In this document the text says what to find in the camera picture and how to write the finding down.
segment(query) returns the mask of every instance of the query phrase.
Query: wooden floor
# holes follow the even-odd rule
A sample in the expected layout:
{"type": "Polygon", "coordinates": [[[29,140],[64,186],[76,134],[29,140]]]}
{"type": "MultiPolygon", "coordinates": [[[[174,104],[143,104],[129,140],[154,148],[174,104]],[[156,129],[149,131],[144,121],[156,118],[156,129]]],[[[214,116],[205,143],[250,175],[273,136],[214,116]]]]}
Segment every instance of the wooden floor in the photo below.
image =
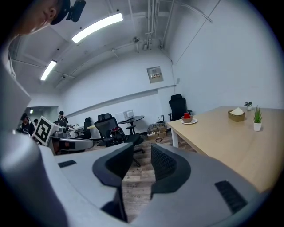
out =
{"type": "MultiPolygon", "coordinates": [[[[128,170],[122,181],[122,195],[128,222],[132,222],[144,209],[150,201],[151,185],[155,182],[155,172],[151,165],[151,144],[155,140],[148,140],[145,136],[143,143],[135,146],[134,149],[143,149],[145,154],[136,153],[134,158],[140,163],[141,167],[137,167],[135,163],[128,170]]],[[[173,145],[170,131],[167,136],[160,142],[166,145],[173,145]]],[[[179,148],[194,151],[183,139],[178,137],[179,148]]],[[[103,149],[102,146],[95,146],[91,150],[103,149]]]]}

